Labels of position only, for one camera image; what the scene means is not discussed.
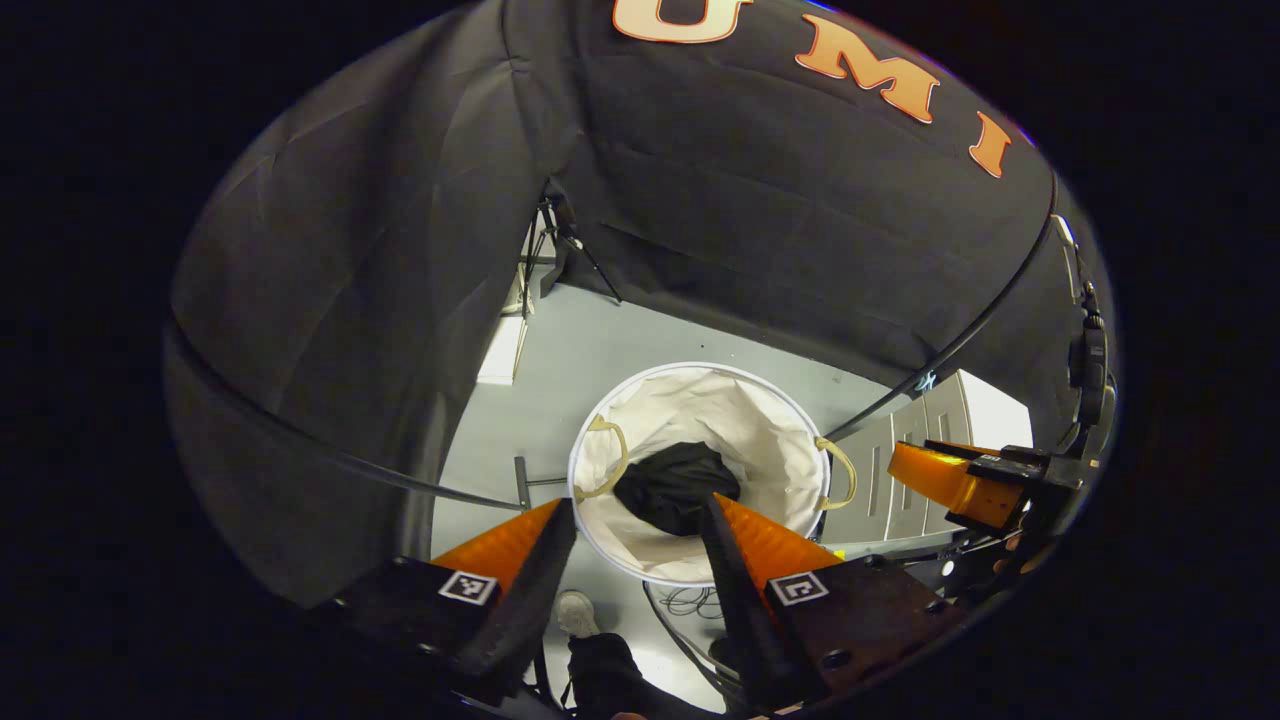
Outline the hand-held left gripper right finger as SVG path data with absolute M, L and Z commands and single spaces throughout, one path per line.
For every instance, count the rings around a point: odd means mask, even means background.
M 968 614 L 878 555 L 844 560 L 723 495 L 700 532 L 748 703 L 833 707 L 964 628 Z

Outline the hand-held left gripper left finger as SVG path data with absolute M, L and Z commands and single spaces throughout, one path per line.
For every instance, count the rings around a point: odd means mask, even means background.
M 306 612 L 333 647 L 494 705 L 525 687 L 577 538 L 558 498 L 431 561 L 396 557 Z

